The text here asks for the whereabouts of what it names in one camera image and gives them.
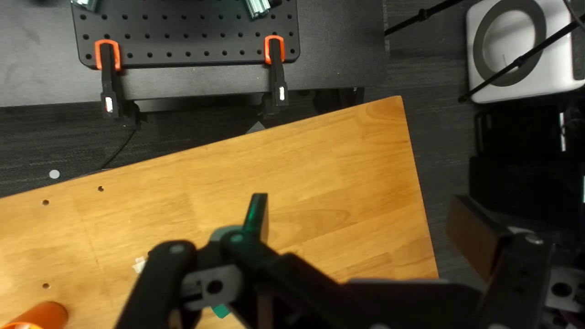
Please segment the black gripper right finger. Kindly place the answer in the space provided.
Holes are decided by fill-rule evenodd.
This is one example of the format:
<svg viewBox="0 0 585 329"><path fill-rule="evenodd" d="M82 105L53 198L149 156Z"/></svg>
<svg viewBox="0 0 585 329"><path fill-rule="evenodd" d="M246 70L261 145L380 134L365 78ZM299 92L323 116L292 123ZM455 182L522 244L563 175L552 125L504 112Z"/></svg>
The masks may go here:
<svg viewBox="0 0 585 329"><path fill-rule="evenodd" d="M471 270L488 282L499 260L499 244L510 237L508 228L491 220L471 198L455 196L446 233Z"/></svg>

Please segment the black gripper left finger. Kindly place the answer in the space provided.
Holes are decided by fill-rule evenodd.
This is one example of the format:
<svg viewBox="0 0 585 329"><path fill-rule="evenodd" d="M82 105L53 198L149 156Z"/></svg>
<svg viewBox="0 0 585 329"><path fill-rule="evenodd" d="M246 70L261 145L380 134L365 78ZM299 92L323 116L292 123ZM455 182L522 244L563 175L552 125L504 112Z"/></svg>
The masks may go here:
<svg viewBox="0 0 585 329"><path fill-rule="evenodd" d="M265 231L266 211L268 196L263 193L252 195L241 231L250 238L261 240Z"/></svg>

